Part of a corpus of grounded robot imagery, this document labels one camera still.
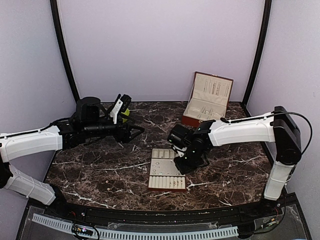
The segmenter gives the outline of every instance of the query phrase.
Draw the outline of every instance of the black mount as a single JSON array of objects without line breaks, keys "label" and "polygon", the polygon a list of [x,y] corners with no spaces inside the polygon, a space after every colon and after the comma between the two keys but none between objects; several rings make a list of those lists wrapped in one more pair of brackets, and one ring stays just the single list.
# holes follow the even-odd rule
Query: black mount
[{"label": "black mount", "polygon": [[55,199],[49,206],[50,209],[52,209],[58,215],[62,217],[66,217],[69,214],[70,209],[68,207],[67,200],[64,194],[56,185],[53,185],[53,184],[49,184],[49,185],[53,188],[54,195],[55,195]]},{"label": "black mount", "polygon": [[[123,102],[117,116],[117,124],[114,124],[110,112],[118,100]],[[131,103],[131,97],[119,94],[115,102],[108,108],[101,104],[97,97],[85,97],[76,102],[76,112],[67,120],[56,125],[60,129],[59,134],[63,138],[63,149],[71,149],[86,142],[86,139],[113,136],[117,142],[124,144],[131,142],[142,134],[145,129],[133,124],[132,119],[125,112]]]}]

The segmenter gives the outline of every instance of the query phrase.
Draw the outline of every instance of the small white object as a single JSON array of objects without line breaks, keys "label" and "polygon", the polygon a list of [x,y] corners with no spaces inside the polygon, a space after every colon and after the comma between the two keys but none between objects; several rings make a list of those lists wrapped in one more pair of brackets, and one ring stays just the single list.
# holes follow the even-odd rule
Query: small white object
[{"label": "small white object", "polygon": [[118,120],[118,113],[122,107],[124,103],[118,99],[118,101],[116,101],[114,108],[111,110],[110,112],[110,117],[113,118],[113,123],[117,124],[117,120]]},{"label": "small white object", "polygon": [[187,150],[187,147],[180,149],[179,147],[177,147],[175,145],[173,145],[172,148],[173,148],[173,150],[178,152],[179,157],[183,157],[185,155],[186,150]]}]

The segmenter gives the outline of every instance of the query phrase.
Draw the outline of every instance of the yellow object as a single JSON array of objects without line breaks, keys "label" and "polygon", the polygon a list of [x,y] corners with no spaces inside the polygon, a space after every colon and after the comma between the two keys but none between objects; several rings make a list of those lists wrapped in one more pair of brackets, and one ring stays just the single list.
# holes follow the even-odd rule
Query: yellow object
[{"label": "yellow object", "polygon": [[126,116],[129,116],[129,114],[130,114],[130,111],[129,111],[129,108],[127,108],[126,110],[125,110],[125,112],[123,112],[123,114],[124,115],[126,115]]}]

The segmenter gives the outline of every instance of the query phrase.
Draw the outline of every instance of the wall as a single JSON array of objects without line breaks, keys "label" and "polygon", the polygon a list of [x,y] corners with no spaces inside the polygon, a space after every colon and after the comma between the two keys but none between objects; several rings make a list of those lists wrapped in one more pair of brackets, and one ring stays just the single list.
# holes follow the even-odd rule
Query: wall
[{"label": "wall", "polygon": [[186,101],[195,71],[234,79],[241,101],[264,0],[60,0],[64,39],[81,97]]},{"label": "wall", "polygon": [[[0,133],[44,127],[74,108],[50,1],[0,1]],[[52,156],[44,152],[11,164],[43,180]],[[26,203],[19,194],[0,190],[1,239],[16,239]]]},{"label": "wall", "polygon": [[[313,239],[320,236],[320,2],[273,1],[265,47],[248,109],[252,115],[282,105],[305,115],[313,125],[313,141],[287,187],[296,192]],[[309,127],[294,117],[302,133]]]}]

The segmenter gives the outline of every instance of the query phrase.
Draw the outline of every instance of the black cable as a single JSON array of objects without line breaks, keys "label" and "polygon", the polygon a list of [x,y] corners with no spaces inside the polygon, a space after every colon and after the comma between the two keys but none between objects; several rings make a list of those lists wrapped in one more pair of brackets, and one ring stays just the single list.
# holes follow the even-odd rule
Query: black cable
[{"label": "black cable", "polygon": [[299,116],[301,118],[303,118],[309,125],[310,127],[310,137],[309,137],[309,141],[308,143],[306,144],[304,150],[301,152],[301,155],[303,155],[306,150],[308,149],[310,143],[311,143],[311,140],[312,140],[312,137],[313,137],[313,128],[312,128],[312,125],[311,125],[311,122],[308,120],[308,118],[306,118],[304,115],[300,114],[300,113],[297,113],[297,112],[292,112],[292,111],[288,111],[288,112],[278,112],[278,113],[274,113],[274,114],[271,114],[269,116],[266,116],[267,118],[271,118],[271,117],[274,117],[274,116],[279,116],[279,115],[296,115],[296,116]]},{"label": "black cable", "polygon": [[[44,127],[44,128],[41,128],[39,129],[40,132],[52,127],[53,125],[56,125],[57,123],[59,122],[62,122],[62,121],[66,121],[68,120],[69,117],[65,117],[65,118],[60,118],[58,120],[55,120],[53,122],[51,122],[48,126]],[[21,135],[26,135],[26,134],[36,134],[39,132],[39,130],[33,130],[33,131],[24,131],[24,132],[19,132],[19,133],[15,133],[15,134],[11,134],[11,135],[7,135],[7,136],[0,136],[0,139],[4,139],[4,138],[12,138],[12,137],[17,137],[17,136],[21,136]]]},{"label": "black cable", "polygon": [[283,215],[282,215],[282,218],[278,221],[278,223],[272,227],[273,225],[269,226],[269,227],[272,227],[271,229],[269,230],[266,230],[266,231],[260,231],[262,230],[263,228],[260,226],[259,228],[257,228],[256,230],[254,231],[251,231],[251,232],[239,232],[239,234],[241,235],[257,235],[257,234],[266,234],[266,233],[269,233],[271,231],[273,231],[274,229],[276,229],[281,223],[282,221],[284,220],[285,216],[286,216],[286,209],[287,209],[287,202],[286,202],[286,193],[284,191],[282,191],[282,194],[283,194],[283,200],[284,200],[284,210],[283,210]]},{"label": "black cable", "polygon": [[91,239],[91,237],[92,237],[92,236],[90,236],[90,237],[80,236],[76,231],[73,232],[73,234],[75,234],[75,235],[77,236],[77,237],[75,237],[75,236],[73,236],[73,237],[75,237],[75,238],[78,239],[78,240]]},{"label": "black cable", "polygon": [[78,223],[81,223],[81,224],[85,224],[91,228],[93,228],[96,232],[96,235],[97,235],[97,240],[100,240],[100,233],[99,231],[96,229],[96,227],[91,224],[91,223],[88,223],[88,222],[85,222],[85,221],[81,221],[81,220],[78,220],[78,219],[73,219],[73,218],[69,218],[69,217],[66,217],[66,216],[62,216],[60,215],[59,213],[57,213],[56,211],[54,211],[53,209],[51,208],[48,208],[51,212],[53,212],[54,214],[58,215],[60,218],[64,219],[64,220],[69,220],[72,222],[72,224],[74,224],[74,222],[78,222]]},{"label": "black cable", "polygon": [[71,88],[74,101],[77,102],[80,99],[80,96],[79,96],[74,75],[72,73],[71,65],[69,62],[67,48],[64,40],[64,34],[62,31],[62,26],[61,26],[60,17],[59,17],[59,8],[58,8],[57,0],[50,0],[50,5],[51,5],[52,19],[53,19],[56,39],[59,45],[64,70]]}]

